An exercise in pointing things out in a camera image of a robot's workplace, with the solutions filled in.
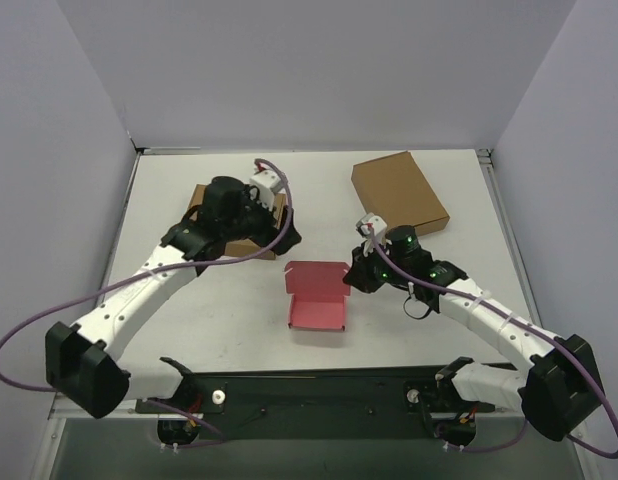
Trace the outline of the pink paper box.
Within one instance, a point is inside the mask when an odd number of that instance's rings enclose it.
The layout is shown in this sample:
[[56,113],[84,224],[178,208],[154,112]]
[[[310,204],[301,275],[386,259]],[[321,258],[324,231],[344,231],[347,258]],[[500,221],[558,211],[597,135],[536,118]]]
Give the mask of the pink paper box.
[[343,279],[345,262],[290,261],[285,288],[290,296],[288,326],[292,329],[344,331],[351,287]]

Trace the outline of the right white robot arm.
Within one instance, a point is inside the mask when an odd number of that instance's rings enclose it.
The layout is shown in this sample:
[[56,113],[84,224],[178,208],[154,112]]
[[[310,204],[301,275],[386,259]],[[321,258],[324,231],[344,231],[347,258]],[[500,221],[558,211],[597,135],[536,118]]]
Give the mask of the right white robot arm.
[[345,284],[366,294],[384,285],[404,291],[428,313],[441,314],[477,335],[512,366],[506,370],[460,357],[435,374],[441,401],[520,412],[553,441],[566,438],[600,406],[602,382],[584,339],[562,339],[493,300],[462,269],[423,249],[412,226],[388,229],[370,214],[356,229],[363,242],[352,252]]

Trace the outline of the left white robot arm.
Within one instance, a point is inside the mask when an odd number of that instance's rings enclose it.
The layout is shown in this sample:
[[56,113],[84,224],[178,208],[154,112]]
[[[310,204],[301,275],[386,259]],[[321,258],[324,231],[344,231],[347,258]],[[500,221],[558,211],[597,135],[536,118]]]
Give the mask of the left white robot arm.
[[275,204],[286,186],[270,169],[247,183],[213,178],[201,203],[167,231],[135,278],[71,325],[58,322],[47,331],[48,384],[96,419],[110,414],[132,384],[131,373],[117,364],[127,345],[172,295],[219,264],[229,243],[249,240],[283,255],[300,242],[292,206]]

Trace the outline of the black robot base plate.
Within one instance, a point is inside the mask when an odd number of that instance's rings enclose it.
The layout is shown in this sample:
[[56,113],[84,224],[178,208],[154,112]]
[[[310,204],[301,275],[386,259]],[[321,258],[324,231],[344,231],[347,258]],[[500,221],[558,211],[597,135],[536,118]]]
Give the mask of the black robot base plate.
[[172,398],[137,401],[161,415],[160,432],[184,423],[173,408],[198,413],[200,434],[226,440],[412,440],[431,438],[440,421],[493,406],[439,387],[436,366],[201,373]]

